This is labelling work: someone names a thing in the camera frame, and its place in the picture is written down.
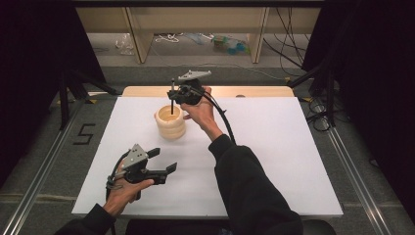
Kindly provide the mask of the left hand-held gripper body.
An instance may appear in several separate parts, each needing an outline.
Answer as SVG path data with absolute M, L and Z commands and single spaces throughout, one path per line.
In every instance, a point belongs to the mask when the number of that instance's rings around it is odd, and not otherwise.
M 126 153 L 126 156 L 121 158 L 123 164 L 121 165 L 120 175 L 123 176 L 127 182 L 132 184 L 147 179 L 153 179 L 155 185 L 164 184 L 167 175 L 152 175 L 147 169 L 149 159 L 147 152 L 144 151 L 139 144 L 134 144 Z

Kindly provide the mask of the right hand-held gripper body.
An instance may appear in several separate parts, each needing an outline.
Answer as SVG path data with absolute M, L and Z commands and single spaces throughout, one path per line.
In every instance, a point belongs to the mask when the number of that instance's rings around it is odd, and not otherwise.
M 178 77 L 183 84 L 183 89 L 178 92 L 179 97 L 174 100 L 176 104 L 197 105 L 202 99 L 205 89 L 203 88 L 200 78 L 211 75 L 211 71 L 189 70 L 187 73 Z

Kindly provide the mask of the person's right hand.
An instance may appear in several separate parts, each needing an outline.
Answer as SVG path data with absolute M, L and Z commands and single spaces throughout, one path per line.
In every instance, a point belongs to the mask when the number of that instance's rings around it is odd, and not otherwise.
M 223 134 L 213 115 L 213 104 L 203 97 L 197 105 L 181 104 L 181 109 L 187 113 L 184 119 L 192 119 L 211 141 Z

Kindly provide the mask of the person's left hand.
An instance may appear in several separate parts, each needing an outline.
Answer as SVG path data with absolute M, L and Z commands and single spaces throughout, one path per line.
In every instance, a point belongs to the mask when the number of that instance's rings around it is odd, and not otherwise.
M 103 209 L 112 217 L 118 217 L 128 203 L 133 203 L 139 192 L 154 184 L 153 179 L 147 179 L 139 183 L 129 183 L 120 175 L 121 166 L 115 172 L 114 186 L 103 205 Z

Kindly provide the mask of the coloured plastic bottles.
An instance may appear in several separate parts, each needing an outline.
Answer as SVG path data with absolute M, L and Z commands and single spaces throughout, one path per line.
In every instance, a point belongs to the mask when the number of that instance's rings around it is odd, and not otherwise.
M 213 47 L 219 51 L 225 51 L 229 55 L 238 53 L 250 54 L 250 48 L 245 41 L 223 35 L 215 35 L 211 40 Z

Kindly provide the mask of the light wooden shelf unit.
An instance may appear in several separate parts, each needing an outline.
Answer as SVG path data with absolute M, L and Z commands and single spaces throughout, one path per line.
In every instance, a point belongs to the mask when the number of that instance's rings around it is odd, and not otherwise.
M 295 7 L 78 7 L 76 11 L 87 32 L 130 34 L 139 64 L 146 62 L 153 36 L 168 32 L 244 33 L 256 64 L 264 34 L 282 33 L 288 26 L 295 34 L 310 34 L 320 12 Z

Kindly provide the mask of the clear plastic bag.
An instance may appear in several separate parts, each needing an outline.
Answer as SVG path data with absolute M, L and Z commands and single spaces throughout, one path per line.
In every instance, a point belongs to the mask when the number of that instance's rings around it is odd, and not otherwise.
M 134 55 L 134 46 L 129 33 L 123 33 L 115 41 L 115 47 L 121 55 Z

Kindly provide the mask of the black tripod stand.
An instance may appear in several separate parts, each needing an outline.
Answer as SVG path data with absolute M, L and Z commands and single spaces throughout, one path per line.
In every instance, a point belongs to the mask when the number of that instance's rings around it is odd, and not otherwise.
M 119 95 L 119 92 L 114 88 L 111 88 L 106 82 L 94 79 L 84 72 L 79 70 L 64 71 L 59 78 L 61 130 L 63 130 L 69 123 L 68 92 L 70 92 L 76 100 L 85 100 L 88 97 L 88 92 L 84 87 L 84 83 L 90 83 L 110 95 Z
M 294 81 L 288 81 L 287 85 L 294 89 L 310 78 L 313 81 L 308 88 L 308 93 L 312 97 L 320 96 L 323 93 L 326 94 L 326 110 L 323 112 L 323 115 L 328 119 L 329 126 L 334 127 L 334 74 L 329 66 L 319 65 Z

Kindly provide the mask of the white table board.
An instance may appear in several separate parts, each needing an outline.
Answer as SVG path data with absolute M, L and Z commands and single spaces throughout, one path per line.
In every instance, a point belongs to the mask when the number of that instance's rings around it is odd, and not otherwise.
M 87 214 L 105 201 L 105 184 L 116 161 L 133 145 L 160 154 L 148 168 L 176 165 L 164 185 L 143 190 L 139 201 L 127 206 L 127 217 L 223 218 L 226 215 L 213 172 L 209 140 L 191 120 L 185 134 L 163 139 L 154 119 L 167 105 L 156 97 L 120 97 L 73 207 Z M 233 130 L 237 144 L 250 147 L 266 175 L 290 208 L 303 217 L 339 217 L 343 211 L 295 97 L 221 98 L 225 115 L 216 121 Z

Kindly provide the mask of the black curtain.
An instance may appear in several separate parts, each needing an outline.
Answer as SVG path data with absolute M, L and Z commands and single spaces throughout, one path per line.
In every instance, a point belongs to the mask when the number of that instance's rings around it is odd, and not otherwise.
M 329 52 L 354 14 L 335 61 L 346 111 L 415 224 L 415 0 L 323 0 L 303 68 Z
M 0 0 L 0 187 L 75 71 L 106 81 L 70 0 Z

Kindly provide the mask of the aluminium floor rail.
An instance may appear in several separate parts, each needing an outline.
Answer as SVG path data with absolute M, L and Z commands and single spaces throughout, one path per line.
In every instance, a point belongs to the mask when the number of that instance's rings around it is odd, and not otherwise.
M 43 187 L 46 178 L 48 177 L 52 166 L 54 165 L 57 157 L 62 151 L 64 144 L 69 136 L 69 133 L 72 129 L 73 123 L 82 108 L 83 101 L 75 101 L 73 108 L 69 113 L 69 119 L 67 123 L 59 129 L 58 134 L 56 135 L 52 146 L 49 149 L 46 157 L 44 158 L 42 164 L 31 180 L 27 190 L 21 196 L 19 204 L 9 219 L 7 226 L 0 235 L 19 235 L 35 201 L 38 193 Z
M 368 187 L 360 175 L 337 128 L 330 127 L 328 134 L 354 189 L 354 192 L 356 193 L 356 196 L 359 199 L 359 202 L 363 207 L 376 235 L 392 235 L 384 215 L 377 206 L 374 197 L 369 192 Z

